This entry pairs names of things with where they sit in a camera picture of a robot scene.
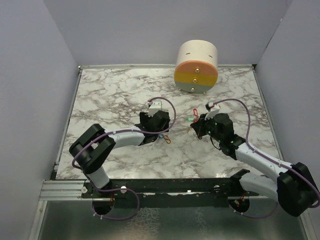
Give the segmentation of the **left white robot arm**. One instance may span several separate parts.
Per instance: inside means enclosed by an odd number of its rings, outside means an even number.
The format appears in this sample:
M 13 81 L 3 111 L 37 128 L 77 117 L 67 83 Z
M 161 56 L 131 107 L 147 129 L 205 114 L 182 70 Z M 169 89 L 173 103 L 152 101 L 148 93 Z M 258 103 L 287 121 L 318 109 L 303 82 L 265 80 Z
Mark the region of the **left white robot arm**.
M 95 123 L 89 127 L 70 147 L 69 153 L 93 185 L 97 196 L 106 197 L 111 190 L 110 179 L 103 163 L 113 149 L 126 146 L 143 146 L 155 142 L 160 132 L 169 128 L 169 113 L 157 111 L 153 116 L 139 113 L 139 124 L 129 129 L 106 130 Z

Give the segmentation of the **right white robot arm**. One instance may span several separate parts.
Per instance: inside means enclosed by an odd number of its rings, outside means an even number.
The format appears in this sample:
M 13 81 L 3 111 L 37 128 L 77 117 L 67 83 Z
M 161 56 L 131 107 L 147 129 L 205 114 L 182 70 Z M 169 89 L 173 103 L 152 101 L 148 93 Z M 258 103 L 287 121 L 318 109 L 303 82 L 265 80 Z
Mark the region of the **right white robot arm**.
M 291 164 L 260 152 L 245 138 L 235 134 L 228 114 L 218 113 L 212 118 L 202 114 L 190 127 L 198 139 L 209 136 L 219 143 L 219 150 L 226 156 L 262 173 L 257 175 L 249 170 L 241 170 L 234 174 L 229 184 L 234 195 L 253 192 L 268 197 L 293 217 L 319 206 L 320 192 L 308 167 L 301 162 Z

